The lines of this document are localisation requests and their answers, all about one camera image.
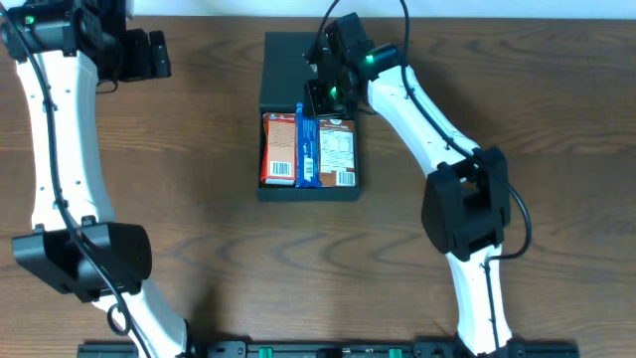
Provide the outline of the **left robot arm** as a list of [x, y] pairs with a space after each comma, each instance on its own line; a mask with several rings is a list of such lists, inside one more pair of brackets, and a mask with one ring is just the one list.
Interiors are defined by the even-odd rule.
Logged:
[[131, 357], [190, 357], [185, 318], [151, 279], [145, 229], [117, 221], [104, 184], [95, 102], [102, 85], [171, 74], [160, 31], [131, 29], [130, 0], [27, 1], [2, 10], [1, 40], [27, 99], [35, 160], [32, 231], [16, 262], [105, 313]]

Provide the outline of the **black gift box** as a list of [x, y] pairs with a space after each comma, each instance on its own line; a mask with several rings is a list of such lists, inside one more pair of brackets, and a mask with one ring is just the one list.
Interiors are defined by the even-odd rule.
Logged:
[[[303, 54], [315, 35], [309, 32], [267, 32], [264, 35], [264, 60], [259, 96], [259, 118], [267, 112], [293, 113], [304, 100], [304, 86], [317, 75]], [[257, 184], [261, 202], [354, 202], [361, 194], [359, 174], [356, 185], [344, 188], [295, 188]]]

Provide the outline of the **blue snack bar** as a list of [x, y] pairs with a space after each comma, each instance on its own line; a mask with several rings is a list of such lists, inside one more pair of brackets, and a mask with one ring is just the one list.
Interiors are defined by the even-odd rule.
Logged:
[[319, 122], [307, 117], [302, 102], [296, 104], [296, 184], [297, 188], [319, 189]]

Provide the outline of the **orange red cardboard box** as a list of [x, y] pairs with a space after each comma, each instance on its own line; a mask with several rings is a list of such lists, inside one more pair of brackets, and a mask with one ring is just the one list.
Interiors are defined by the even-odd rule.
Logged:
[[296, 181], [296, 118], [292, 113], [266, 112], [263, 117], [265, 145], [260, 182], [293, 186]]

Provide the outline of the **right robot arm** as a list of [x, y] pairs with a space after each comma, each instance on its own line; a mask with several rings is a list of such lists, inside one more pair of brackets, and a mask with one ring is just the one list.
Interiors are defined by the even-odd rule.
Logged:
[[499, 261], [515, 194], [504, 154], [459, 131], [425, 93], [407, 49], [376, 45], [355, 13], [322, 20], [305, 60], [317, 75], [306, 87], [310, 115], [348, 115], [364, 102], [410, 150], [425, 177], [424, 230], [451, 269], [458, 338], [473, 356], [501, 353], [512, 331]]

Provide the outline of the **brown white small carton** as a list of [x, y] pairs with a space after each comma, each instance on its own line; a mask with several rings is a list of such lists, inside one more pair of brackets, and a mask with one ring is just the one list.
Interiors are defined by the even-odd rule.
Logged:
[[320, 173], [323, 187], [355, 187], [354, 122], [321, 119], [319, 123]]

